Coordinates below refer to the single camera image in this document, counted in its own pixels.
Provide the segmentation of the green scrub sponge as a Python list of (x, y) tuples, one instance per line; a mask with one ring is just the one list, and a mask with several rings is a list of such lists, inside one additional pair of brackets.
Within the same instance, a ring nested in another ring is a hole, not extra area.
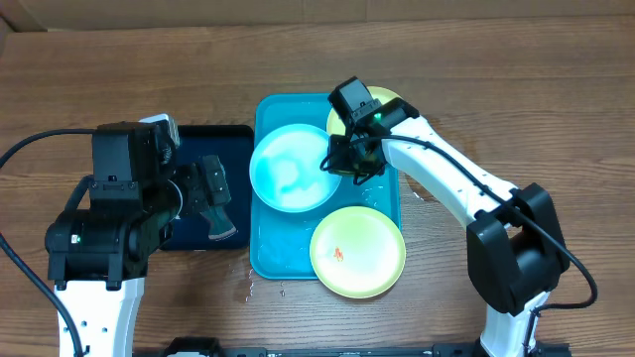
[(212, 241), (224, 240), (237, 232), (237, 228), (221, 205), (212, 206), (200, 215), (208, 222), (207, 237)]

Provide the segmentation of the yellow plate bottom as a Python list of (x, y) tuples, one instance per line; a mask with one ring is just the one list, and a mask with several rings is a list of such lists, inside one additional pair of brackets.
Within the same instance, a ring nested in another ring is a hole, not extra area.
[(310, 243), (312, 268), (332, 292), (366, 299), (390, 290), (406, 263), (399, 227), (384, 213), (365, 206), (340, 208), (324, 218)]

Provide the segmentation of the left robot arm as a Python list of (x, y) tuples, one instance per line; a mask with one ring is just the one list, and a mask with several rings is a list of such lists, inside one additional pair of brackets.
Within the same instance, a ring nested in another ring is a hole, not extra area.
[(63, 304), (62, 356), (129, 356), (150, 256), (176, 220), (202, 216), (209, 238), (236, 228), (216, 156), (177, 163), (180, 136), (168, 117), (97, 127), (92, 175), (83, 178), (49, 227), (48, 278)]

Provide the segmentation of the light blue plate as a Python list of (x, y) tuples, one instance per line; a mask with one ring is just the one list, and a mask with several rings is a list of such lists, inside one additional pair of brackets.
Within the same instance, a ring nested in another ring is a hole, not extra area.
[(325, 130), (291, 124), (267, 134), (252, 154), (249, 176), (256, 195), (268, 206), (302, 213), (326, 203), (341, 177), (320, 168), (328, 149)]

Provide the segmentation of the yellow plate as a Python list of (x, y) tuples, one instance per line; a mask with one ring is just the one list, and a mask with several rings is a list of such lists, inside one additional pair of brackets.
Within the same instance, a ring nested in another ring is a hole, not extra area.
[(399, 227), (384, 213), (365, 206), (340, 208), (324, 218), (310, 243), (312, 268), (332, 292), (366, 299), (390, 290), (406, 263)]
[[(396, 92), (380, 87), (380, 86), (368, 86), (368, 90), (374, 99), (378, 99), (382, 104), (389, 102), (390, 100), (400, 97)], [(346, 127), (343, 121), (333, 108), (330, 109), (326, 121), (326, 133), (328, 135), (344, 135)]]

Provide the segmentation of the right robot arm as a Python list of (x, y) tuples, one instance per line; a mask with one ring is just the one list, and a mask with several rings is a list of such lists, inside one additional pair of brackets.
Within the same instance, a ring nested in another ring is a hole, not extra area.
[(524, 188), (480, 168), (438, 135), (401, 98), (332, 93), (345, 132), (329, 140), (321, 169), (362, 184), (391, 166), (415, 179), (466, 233), (467, 271), (487, 305), (475, 356), (541, 356), (536, 340), (542, 312), (568, 255), (555, 205), (536, 183)]

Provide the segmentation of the yellow plate top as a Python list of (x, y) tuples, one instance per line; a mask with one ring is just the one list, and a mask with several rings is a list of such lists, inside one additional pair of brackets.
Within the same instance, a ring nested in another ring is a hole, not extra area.
[[(390, 100), (400, 97), (396, 92), (380, 87), (380, 86), (368, 86), (368, 90), (374, 99), (378, 99), (382, 104), (389, 102)], [(346, 127), (343, 121), (333, 108), (330, 109), (326, 121), (326, 133), (328, 135), (344, 135)]]

